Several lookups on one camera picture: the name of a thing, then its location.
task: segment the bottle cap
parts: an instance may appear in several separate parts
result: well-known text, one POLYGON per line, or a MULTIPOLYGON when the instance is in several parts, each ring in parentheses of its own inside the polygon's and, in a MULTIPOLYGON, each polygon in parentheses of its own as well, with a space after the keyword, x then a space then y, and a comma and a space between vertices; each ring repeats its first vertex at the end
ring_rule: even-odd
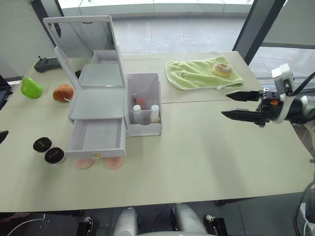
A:
POLYGON ((59 147, 54 147, 45 154, 45 161, 47 161, 50 164, 62 162, 64 158, 65 158, 64 151, 61 150, 61 148, 59 147))
POLYGON ((159 110, 158 105, 153 105, 151 107, 151 118, 152 119, 158 119, 158 110, 159 110))
POLYGON ((134 112, 135 114, 140 114, 140 113, 141 113, 141 107, 140 107, 140 105, 134 105, 134 106, 133 106, 133 112, 134 112))
POLYGON ((38 152, 45 152, 51 148, 52 144, 53 142, 49 138, 42 137, 35 141, 33 144, 33 149, 38 152))

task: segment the drawer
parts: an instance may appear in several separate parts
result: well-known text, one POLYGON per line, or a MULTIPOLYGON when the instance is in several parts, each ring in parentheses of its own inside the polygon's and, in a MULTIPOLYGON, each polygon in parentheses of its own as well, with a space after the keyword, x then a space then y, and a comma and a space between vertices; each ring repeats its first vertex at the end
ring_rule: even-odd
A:
POLYGON ((124 119, 75 120, 66 153, 75 158, 125 156, 124 119))

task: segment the light green cloth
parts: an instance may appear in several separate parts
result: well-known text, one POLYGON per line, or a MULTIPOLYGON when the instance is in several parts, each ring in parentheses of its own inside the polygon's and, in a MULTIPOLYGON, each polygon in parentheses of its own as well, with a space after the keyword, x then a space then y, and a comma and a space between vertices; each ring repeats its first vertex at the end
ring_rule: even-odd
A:
POLYGON ((206 60, 171 61, 166 64, 166 75, 171 84, 178 89, 230 88, 235 89, 244 80, 233 69, 229 77, 223 78, 212 72, 216 63, 231 63, 225 56, 206 60))

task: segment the green pear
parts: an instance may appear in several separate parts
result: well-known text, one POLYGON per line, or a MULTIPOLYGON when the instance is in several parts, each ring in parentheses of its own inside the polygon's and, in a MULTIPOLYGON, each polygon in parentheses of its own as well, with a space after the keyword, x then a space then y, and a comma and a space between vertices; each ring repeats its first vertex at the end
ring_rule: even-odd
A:
POLYGON ((43 93, 43 88, 31 78, 25 77, 22 79, 21 92, 25 97, 38 98, 43 93))

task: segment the tiled floor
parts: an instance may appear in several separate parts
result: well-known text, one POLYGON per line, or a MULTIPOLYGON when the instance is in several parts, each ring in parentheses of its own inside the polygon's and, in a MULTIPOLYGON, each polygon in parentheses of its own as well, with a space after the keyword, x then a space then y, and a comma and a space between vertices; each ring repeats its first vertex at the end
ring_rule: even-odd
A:
MULTIPOLYGON (((114 20, 116 40, 123 54, 231 51, 244 17, 173 17, 114 20)), ((256 77, 289 63, 294 76, 314 71, 315 50, 260 47, 250 64, 256 77)))
MULTIPOLYGON (((294 235, 291 223, 300 194, 259 197, 223 206, 213 201, 187 203, 202 220, 205 215, 224 218, 229 235, 294 235)), ((172 231, 171 204, 134 206, 140 217, 139 234, 152 231, 172 231)), ((75 236, 78 223, 86 216, 99 222, 97 236, 112 236, 118 217, 126 207, 85 210, 82 216, 47 214, 45 220, 27 223, 11 236, 75 236)), ((42 218, 42 213, 0 225, 0 236, 5 236, 16 225, 30 219, 42 218)))

